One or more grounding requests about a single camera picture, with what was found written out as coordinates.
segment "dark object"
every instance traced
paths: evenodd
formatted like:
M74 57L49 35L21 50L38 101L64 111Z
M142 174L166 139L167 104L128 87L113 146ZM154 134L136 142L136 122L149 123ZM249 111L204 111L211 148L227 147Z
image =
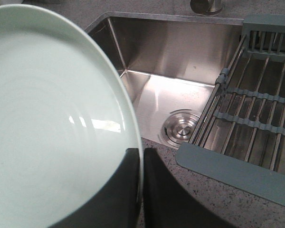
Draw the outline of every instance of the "dark object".
M190 7L195 13L204 14L211 8L211 5L208 0L191 0Z
M50 228L134 228L140 159L138 149L128 149L110 180L85 205Z
M155 149L144 152L143 198L146 228L235 228L192 198Z

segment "undermount sink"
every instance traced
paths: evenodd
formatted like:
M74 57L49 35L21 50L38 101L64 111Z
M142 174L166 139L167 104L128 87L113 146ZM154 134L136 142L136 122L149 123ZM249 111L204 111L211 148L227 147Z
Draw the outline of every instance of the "undermount sink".
M117 69L142 137L172 148L190 139L241 35L241 20L187 20L111 13L86 30Z

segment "granite countertop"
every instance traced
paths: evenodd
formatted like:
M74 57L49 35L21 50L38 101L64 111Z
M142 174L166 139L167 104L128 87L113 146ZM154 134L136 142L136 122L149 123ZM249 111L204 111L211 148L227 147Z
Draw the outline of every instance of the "granite countertop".
M108 11L162 15L197 16L189 0L60 0L58 4L25 0L53 10L82 29ZM223 10L212 17L242 19L248 14L285 14L285 0L223 0ZM157 148L159 155L178 182L211 211L241 228L285 228L285 207L235 189L176 164L176 150L143 139L144 147Z
M223 10L213 17L242 19L253 13L285 14L285 0L222 0L222 2ZM23 3L53 10L82 29L87 28L90 23L108 11L197 16L190 8L190 0L24 0Z

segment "metal rod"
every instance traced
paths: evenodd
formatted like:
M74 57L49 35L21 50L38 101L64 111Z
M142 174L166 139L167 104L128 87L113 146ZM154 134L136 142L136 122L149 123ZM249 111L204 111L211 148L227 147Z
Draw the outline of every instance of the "metal rod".
M262 34L262 38L261 38L260 52L263 52L266 32L262 32L261 34Z
M268 53L271 53L271 51L272 51L272 45L274 43L275 34L276 33L271 33L269 47L268 47Z
M243 69L243 71L242 71L241 77L239 78L239 80L238 80L238 82L237 82L237 85L236 85L237 88L240 87L240 85L241 85L241 83L242 83L242 81L243 81L243 78L244 78L245 72L246 72L246 70L247 70L247 67L248 67L248 65L249 65L249 63L250 63L251 57L252 57L252 55L250 54L250 55L249 55L249 59L247 60L245 66L244 66L244 69ZM228 112L230 111L230 108L232 107L232 104L233 104L233 102L234 102L234 99L235 99L236 95L237 95L237 93L232 93L231 98L230 98L230 101L229 101L229 103L228 103L228 107L227 107L226 113L228 113Z
M279 95L279 93L280 93L280 90L281 90L281 87L282 87L282 82L283 82L283 79L284 79L284 75L285 75L285 61L284 61L283 69L282 69L282 72L281 72L281 77L280 77L279 84L278 84L278 87L277 87L277 89L276 89L275 95ZM274 101L273 104L272 104L272 106L271 106L267 124L271 124L271 122L272 122L272 119L273 119L273 116L274 116L274 112L275 112L275 109L276 109L276 104L277 104L277 101ZM280 144L280 142L281 142L281 141L280 141L281 139L279 139L280 136L278 137L278 135L277 135L276 141L275 141L274 153L275 153L275 151L277 152L278 147L279 147L279 144Z
M251 49L254 50L256 47L257 31L253 31L252 46Z
M280 54L281 46L282 46L282 43L283 43L283 37L284 37L284 33L281 33L280 40L279 40L279 45L278 45L278 48L277 48L277 51L276 51L277 54Z
M237 58L234 58L235 55L233 56L233 61L235 62L235 64L232 64L232 62L229 64L228 68L230 70L229 73L229 77L226 81L226 84L228 85L231 78L233 77L234 71L236 69L236 67L238 66L238 62L240 60L240 57L242 56L243 53L243 49L240 50L239 55L237 55ZM209 122L210 122L210 117L213 115L215 109L217 108L217 105L219 103L219 97L217 97L217 100L214 102L214 105L209 109L209 113L208 113L208 117L206 117L204 124L202 126L202 129L200 130L199 134L196 136L196 139L193 141L193 143L195 145L200 145L200 141L204 139L204 132L209 128Z
M284 126L284 122L285 122L285 104L284 104L284 108L283 108L283 111L282 111L282 116L281 116L281 119L280 119L279 126L283 127ZM278 133L277 136L276 136L275 148L274 148L274 152L272 154L270 167L269 167L270 170L274 170L276 168L276 161L278 159L278 150L279 150L280 143L281 143L281 137L282 137L281 133Z
M238 61L239 61L240 57L241 57L242 54L243 54L242 46L243 46L245 37L246 37L246 36L243 36L243 37L242 37L242 39L241 39L241 41L240 41L240 44L239 44L238 48L236 49L235 54L233 55L233 58L232 58L232 60L231 60L231 62L230 62L230 64L229 64L229 66L228 66L228 69L229 69L229 70L230 70L231 68L236 68L236 66L238 65ZM227 85L228 85L228 83L230 82L231 77L233 76L233 72L234 72L234 70L232 70L232 74L230 74L230 76L229 76L228 79L227 79L227 82L226 82ZM215 87L214 87L214 89L213 89L213 91L212 91L212 93L211 93L211 95L210 95L210 98L208 99L208 101L207 101L207 103L206 103L206 106L205 106L205 108L204 108L204 110L203 110L203 112L202 112L202 114L201 114L201 116L200 116L200 118L199 118L199 121L198 121L197 125L195 126L195 128L194 128L194 130L193 130L193 133L192 133L192 135L191 135L191 137L190 137L190 139L189 139L189 141L188 141L189 143L193 143L193 142L195 141L197 135L198 135L199 133L201 133L201 132L200 132L200 128L201 128L201 126L204 124L204 121L205 121L206 119L209 119L210 116L213 114L213 113L211 114L211 113L209 112L209 110L210 110L210 108L211 108L212 106L216 106L216 105L217 105L217 102L214 104L213 101L214 101L214 99L215 99L216 96L217 96L217 92L218 92L218 90L219 90L219 87L220 87L220 84L216 84L216 85L215 85Z
M259 118L260 118L260 115L261 115L261 112L264 108L264 105L265 105L265 102L266 102L266 99L263 98L262 99L262 103L257 111L257 114L256 114L256 121L259 121ZM255 140L256 140L256 134L257 134L257 128L254 127L253 128L253 131L252 131L252 134L251 134L251 137L250 137L250 141L249 141L249 145L248 145L248 148L247 148L247 151L246 151L246 155L245 155L245 159L244 161L248 162L249 159L250 159L250 156L251 156L251 153L252 153L252 148L253 148L253 145L255 143Z
M220 87L220 84L216 84L216 85L215 85L215 87L214 87L214 89L213 89L213 91L212 91L212 93L211 93L211 95L210 95L210 98L209 98L209 100L207 101L206 106L205 106L205 108L204 108L202 114L200 115L199 121L198 121L198 123L196 124L196 126L195 126L195 128L194 128L194 130L193 130L193 133L192 133L192 135L191 135L191 137L190 137L190 139L189 139L189 141L188 141L189 143L192 144L192 143L194 142L196 136L198 135L198 133L199 133L199 131L200 131L200 128L201 128L202 124L204 123L205 118L206 118L206 116L207 116L207 114L208 114L208 111L209 111L211 105L213 104L213 100L214 100L214 98L217 96L217 92L218 92L218 90L219 90L219 87Z
M266 71L268 62L269 62L269 57L267 57L267 59L266 59L266 61L265 61L265 64L264 64L264 66L263 66L263 70L262 70L262 72L261 72L261 74L260 74L260 77L259 77L259 79L258 79L258 81L257 81L256 91L258 91L259 88L260 88L260 86L261 86L261 83L262 83L262 80L263 80L264 73L265 73L265 71ZM235 115L238 115L238 114L240 113L240 111L241 111L241 109L242 109L242 106L243 106L243 103L244 103L244 101L245 101L245 98L246 98L246 95L243 95L242 98L241 98L240 104L239 104L238 107L237 107L237 110L236 110ZM249 105L249 108L248 108L248 110L250 110L250 111L249 111L249 112L246 112L246 115L245 115L246 118L247 118L247 116L250 116L252 107L253 107L253 103L251 102L250 105ZM231 127L230 127L229 130L228 130L228 133L227 133L227 136L226 136L226 139L225 139L225 143L224 143L223 148L222 148L222 150L221 150L221 154L225 154L225 153L226 153L226 150L227 150L229 141L230 141L230 139L231 139L231 136L232 136L232 133L233 133L233 130L234 130L235 125L236 125L236 122L232 122Z
M215 120L216 120L216 118L213 116L213 117L211 118L210 123L209 123L209 127L207 128L207 130L206 130L206 132L205 132L205 137L203 137L203 140L200 142L200 145L199 145L200 147L204 147L204 146L205 146L206 141L207 141L207 139L208 139L208 137L209 137L209 134L210 134L210 132L211 132L211 129L212 129L212 127L213 127L213 124L214 124Z
M214 101L214 105L209 109L208 118L205 119L205 123L204 123L204 125L202 126L201 131L200 131L200 133L198 134L196 140L194 141L194 144L195 144L195 145L200 145L200 141L202 140L203 135L204 135L204 132L205 132L205 130L207 129L207 126L208 126L208 124L209 124L210 117L213 115L215 109L217 108L218 103L219 103L219 96L216 97L216 99L215 99L215 101Z
M242 98L241 98L241 101L240 101L239 105L237 106L237 110L236 110L235 115L238 115L239 112L241 111L241 107L243 106L243 103L244 103L244 101L245 101L245 98L246 98L246 95L244 94L244 95L242 96ZM225 154L225 153L226 153L226 149L227 149L228 144L229 144L229 142L230 142L231 135L232 135L232 132L233 132L233 130L234 130L235 125L236 125L236 122L232 122L231 127L230 127L229 130L228 130L227 137L226 137L226 139L225 139L223 148L222 148L222 150L221 150L221 154Z
M238 65L238 61L240 59L240 57L242 56L243 54L243 49L242 49L242 46L243 46L243 43L244 43L244 40L246 39L246 36L244 35L241 39L241 41L239 42L239 45L235 51L235 54L233 55L230 63L229 63L229 66L228 66L228 70L230 70L232 68L233 65Z

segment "dish rack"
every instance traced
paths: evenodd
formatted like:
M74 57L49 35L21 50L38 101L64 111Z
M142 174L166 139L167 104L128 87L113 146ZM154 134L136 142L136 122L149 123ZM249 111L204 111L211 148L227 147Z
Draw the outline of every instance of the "dish rack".
M256 169L256 173L250 175L258 175L261 171L262 175L267 176L268 173L277 180L284 180L285 15L250 15L245 18L236 53L229 66L224 68L217 78L189 143L270 170L264 172L264 169L258 169L259 167L239 163L239 166L245 167L238 171L240 175L241 172ZM187 146L180 148L177 160L180 165L188 168L194 165L183 165L184 162L180 159L184 147ZM218 162L218 165L229 166L230 162L233 161ZM211 177L211 171L195 171ZM237 187L234 180L228 182L229 178L232 177L226 179L219 176L217 179ZM273 180L266 178L264 177L262 182L269 184L269 188L279 188L275 185L285 186L285 180L268 183ZM253 183L254 177L246 179L248 185L258 185ZM250 187L241 188L285 205L275 199L275 196L272 199L272 196L264 194L263 190L253 192Z

